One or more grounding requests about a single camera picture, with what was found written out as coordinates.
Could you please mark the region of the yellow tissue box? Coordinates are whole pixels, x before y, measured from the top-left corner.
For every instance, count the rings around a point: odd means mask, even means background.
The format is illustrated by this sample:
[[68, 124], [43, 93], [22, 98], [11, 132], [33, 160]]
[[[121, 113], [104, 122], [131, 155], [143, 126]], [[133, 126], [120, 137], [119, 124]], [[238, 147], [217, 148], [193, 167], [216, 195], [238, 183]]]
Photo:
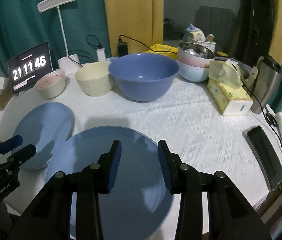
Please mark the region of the yellow tissue box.
[[233, 60], [210, 62], [208, 90], [223, 115], [245, 115], [253, 105], [243, 88], [240, 67]]

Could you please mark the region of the large blue bowl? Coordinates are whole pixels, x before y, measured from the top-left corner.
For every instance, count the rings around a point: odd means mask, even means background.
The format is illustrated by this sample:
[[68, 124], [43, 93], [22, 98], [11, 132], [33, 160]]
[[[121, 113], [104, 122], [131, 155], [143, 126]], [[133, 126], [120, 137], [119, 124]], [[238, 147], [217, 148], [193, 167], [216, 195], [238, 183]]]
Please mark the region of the large blue bowl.
[[110, 63], [108, 70], [127, 98], [151, 102], [169, 90], [180, 67], [170, 57], [141, 53], [117, 58]]

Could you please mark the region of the cream bowl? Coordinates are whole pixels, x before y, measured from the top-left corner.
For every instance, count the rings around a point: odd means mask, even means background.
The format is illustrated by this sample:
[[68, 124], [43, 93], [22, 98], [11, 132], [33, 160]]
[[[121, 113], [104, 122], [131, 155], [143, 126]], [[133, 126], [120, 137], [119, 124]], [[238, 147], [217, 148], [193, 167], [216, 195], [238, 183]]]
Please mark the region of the cream bowl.
[[85, 94], [97, 97], [112, 90], [114, 79], [109, 73], [109, 65], [109, 61], [85, 63], [75, 73], [75, 79]]

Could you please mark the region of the black smartphone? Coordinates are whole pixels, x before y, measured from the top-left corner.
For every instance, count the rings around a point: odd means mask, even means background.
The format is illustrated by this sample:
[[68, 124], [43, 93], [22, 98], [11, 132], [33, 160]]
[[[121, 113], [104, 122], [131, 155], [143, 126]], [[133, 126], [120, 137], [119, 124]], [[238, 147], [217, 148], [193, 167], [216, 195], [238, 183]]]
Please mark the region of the black smartphone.
[[270, 139], [261, 126], [254, 126], [242, 132], [264, 175], [270, 191], [282, 194], [282, 164]]

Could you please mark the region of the yellow curtain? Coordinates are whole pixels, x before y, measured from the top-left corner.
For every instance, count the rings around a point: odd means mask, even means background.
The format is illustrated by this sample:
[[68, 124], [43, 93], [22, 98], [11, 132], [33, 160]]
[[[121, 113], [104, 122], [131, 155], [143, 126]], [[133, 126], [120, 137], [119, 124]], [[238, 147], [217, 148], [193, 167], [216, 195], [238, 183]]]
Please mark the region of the yellow curtain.
[[104, 0], [110, 51], [126, 35], [147, 46], [163, 43], [164, 0]]

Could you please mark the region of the blue plate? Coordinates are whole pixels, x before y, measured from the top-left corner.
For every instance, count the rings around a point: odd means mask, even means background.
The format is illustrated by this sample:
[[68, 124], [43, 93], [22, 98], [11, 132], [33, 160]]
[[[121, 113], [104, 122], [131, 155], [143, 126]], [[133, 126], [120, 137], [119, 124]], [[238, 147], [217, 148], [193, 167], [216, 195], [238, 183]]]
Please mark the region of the blue plate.
[[59, 102], [44, 103], [23, 117], [13, 135], [20, 135], [22, 147], [32, 144], [36, 154], [20, 167], [25, 170], [39, 170], [48, 166], [52, 155], [61, 150], [72, 135], [74, 116], [70, 108]]
[[80, 172], [110, 150], [122, 145], [120, 164], [110, 194], [101, 194], [100, 211], [105, 239], [147, 239], [162, 224], [174, 201], [166, 189], [157, 144], [133, 129], [101, 126], [67, 140], [49, 162], [46, 179], [63, 171]]

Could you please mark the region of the white phone charger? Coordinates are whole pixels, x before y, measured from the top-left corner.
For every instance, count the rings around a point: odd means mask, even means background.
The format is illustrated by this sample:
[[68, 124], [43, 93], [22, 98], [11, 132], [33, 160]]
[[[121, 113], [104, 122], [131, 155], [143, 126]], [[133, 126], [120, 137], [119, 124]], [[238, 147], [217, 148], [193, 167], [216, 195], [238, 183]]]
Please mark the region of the white phone charger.
[[104, 47], [98, 48], [96, 50], [96, 53], [97, 53], [97, 59], [99, 62], [106, 61], [107, 57], [106, 57], [106, 51]]

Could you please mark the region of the white perforated basket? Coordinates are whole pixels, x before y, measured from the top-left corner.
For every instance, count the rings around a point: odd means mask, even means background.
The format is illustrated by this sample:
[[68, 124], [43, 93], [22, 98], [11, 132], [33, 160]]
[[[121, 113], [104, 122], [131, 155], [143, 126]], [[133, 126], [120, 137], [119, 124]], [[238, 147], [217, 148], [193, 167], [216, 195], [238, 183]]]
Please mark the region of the white perforated basket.
[[205, 48], [208, 48], [213, 53], [215, 52], [216, 43], [214, 41], [198, 41], [198, 40], [194, 40], [190, 37], [187, 37], [187, 42], [199, 44], [201, 46], [204, 46]]

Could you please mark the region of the light blue bowl in stack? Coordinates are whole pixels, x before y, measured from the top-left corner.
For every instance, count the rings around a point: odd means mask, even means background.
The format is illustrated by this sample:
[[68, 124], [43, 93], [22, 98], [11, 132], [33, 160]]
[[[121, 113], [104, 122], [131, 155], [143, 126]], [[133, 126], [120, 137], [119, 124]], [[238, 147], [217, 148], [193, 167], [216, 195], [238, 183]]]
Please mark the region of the light blue bowl in stack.
[[209, 68], [194, 67], [177, 60], [180, 75], [190, 82], [202, 82], [208, 79]]

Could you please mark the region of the black power adapter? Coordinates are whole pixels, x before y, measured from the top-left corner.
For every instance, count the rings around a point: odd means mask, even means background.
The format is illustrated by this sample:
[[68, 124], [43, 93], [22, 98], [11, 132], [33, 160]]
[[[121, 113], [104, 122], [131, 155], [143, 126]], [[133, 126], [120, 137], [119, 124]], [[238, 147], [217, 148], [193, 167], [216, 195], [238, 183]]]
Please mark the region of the black power adapter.
[[117, 54], [118, 54], [118, 57], [128, 55], [128, 44], [127, 42], [123, 41], [121, 38], [118, 39]]

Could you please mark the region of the small white box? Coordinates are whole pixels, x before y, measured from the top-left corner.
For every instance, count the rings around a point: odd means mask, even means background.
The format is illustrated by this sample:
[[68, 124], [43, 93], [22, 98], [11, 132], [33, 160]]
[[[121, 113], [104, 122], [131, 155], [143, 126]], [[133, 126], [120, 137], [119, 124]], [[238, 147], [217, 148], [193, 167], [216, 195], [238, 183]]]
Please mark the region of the small white box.
[[0, 77], [0, 90], [5, 90], [9, 84], [9, 78], [7, 77]]

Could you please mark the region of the white tablecloth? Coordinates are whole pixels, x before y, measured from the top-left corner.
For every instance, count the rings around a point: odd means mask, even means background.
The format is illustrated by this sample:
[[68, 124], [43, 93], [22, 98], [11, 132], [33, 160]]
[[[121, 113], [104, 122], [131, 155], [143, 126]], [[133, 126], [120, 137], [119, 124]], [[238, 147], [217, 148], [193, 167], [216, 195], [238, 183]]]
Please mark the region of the white tablecloth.
[[[118, 87], [104, 96], [91, 97], [70, 79], [56, 101], [71, 110], [74, 133], [98, 126], [122, 126], [154, 142], [164, 139], [171, 152], [198, 171], [224, 171], [253, 207], [266, 199], [269, 190], [244, 132], [261, 126], [282, 164], [282, 148], [263, 115], [222, 115], [204, 82], [189, 83], [178, 76], [158, 100], [134, 102]], [[173, 239], [181, 198], [159, 194], [158, 189], [164, 186], [159, 161], [149, 162], [142, 168], [142, 175], [154, 182], [144, 194], [125, 194], [123, 207], [131, 226], [116, 221], [114, 226], [104, 228], [104, 234], [112, 232], [115, 239]]]

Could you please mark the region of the pink bowl in stack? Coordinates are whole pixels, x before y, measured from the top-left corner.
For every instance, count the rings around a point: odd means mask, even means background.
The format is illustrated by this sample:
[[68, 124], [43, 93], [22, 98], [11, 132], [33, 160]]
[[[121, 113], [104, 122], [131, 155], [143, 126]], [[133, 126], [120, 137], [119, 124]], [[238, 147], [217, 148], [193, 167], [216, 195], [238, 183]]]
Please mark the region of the pink bowl in stack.
[[185, 64], [188, 64], [193, 67], [201, 67], [201, 68], [207, 68], [210, 62], [214, 61], [214, 59], [204, 59], [188, 53], [185, 54], [178, 53], [177, 58]]

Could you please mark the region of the pink strawberry bowl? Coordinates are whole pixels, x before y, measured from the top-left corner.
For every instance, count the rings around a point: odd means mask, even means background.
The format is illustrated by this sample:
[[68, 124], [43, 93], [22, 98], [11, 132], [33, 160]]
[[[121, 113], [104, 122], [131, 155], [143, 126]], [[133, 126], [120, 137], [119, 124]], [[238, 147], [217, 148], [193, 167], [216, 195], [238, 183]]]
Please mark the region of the pink strawberry bowl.
[[65, 88], [65, 71], [58, 69], [46, 74], [34, 85], [34, 89], [45, 99], [52, 99]]

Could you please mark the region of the black scissors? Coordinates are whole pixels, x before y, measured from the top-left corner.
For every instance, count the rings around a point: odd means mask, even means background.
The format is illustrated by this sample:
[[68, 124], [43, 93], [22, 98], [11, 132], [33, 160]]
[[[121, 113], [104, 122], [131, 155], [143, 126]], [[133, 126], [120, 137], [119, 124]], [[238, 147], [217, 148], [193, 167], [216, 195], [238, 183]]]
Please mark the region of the black scissors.
[[265, 106], [265, 119], [267, 121], [267, 123], [273, 127], [277, 127], [277, 121], [276, 121], [276, 118], [275, 116], [273, 116], [270, 111], [268, 110], [268, 108]]

